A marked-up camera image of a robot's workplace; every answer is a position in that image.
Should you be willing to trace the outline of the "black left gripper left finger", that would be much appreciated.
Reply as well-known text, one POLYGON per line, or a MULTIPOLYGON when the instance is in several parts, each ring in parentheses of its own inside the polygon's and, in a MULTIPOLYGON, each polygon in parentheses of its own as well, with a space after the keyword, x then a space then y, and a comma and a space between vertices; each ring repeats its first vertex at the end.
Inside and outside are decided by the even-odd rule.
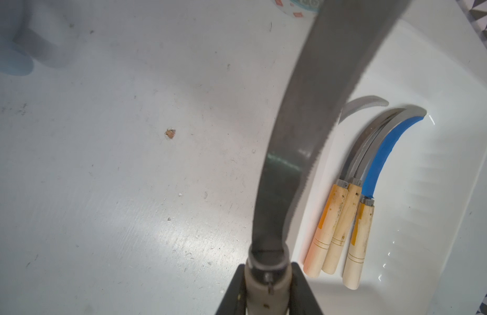
POLYGON ((246 315, 245 265, 237 267, 234 276, 217 309, 216 315, 246 315))

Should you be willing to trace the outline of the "blue blade wooden handle sickle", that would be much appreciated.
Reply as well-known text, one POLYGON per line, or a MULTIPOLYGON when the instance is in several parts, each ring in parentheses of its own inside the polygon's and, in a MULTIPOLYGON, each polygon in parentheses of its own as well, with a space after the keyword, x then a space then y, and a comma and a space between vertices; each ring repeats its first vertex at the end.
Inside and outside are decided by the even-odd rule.
POLYGON ((368 174, 362 186, 362 199, 356 214, 343 270, 343 284, 350 290, 357 290, 360 285, 375 210, 373 194, 380 173, 399 138, 407 129, 421 120, 423 120, 422 116, 404 120, 394 127, 385 136, 382 143, 377 146, 377 152, 371 161, 368 174))

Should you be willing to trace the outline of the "orange handle small sickle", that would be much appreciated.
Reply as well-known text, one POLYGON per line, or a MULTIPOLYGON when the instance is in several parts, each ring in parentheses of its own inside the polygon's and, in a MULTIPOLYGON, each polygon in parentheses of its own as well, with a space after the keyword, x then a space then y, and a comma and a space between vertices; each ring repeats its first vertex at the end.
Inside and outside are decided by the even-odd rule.
POLYGON ((347 102, 343 106, 339 118, 339 123, 342 123, 345 119, 347 119, 352 114, 355 114, 356 112, 363 110, 365 108, 387 107, 388 105, 389 105, 389 101, 375 95, 356 98, 350 102, 347 102))

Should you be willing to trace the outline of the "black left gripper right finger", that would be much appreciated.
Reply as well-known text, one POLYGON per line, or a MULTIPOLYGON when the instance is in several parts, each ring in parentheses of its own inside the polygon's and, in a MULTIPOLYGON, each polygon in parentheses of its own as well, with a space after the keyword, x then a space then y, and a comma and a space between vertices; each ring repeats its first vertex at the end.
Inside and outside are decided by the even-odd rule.
POLYGON ((290 315, 323 315, 298 263, 293 262, 290 289, 290 315))

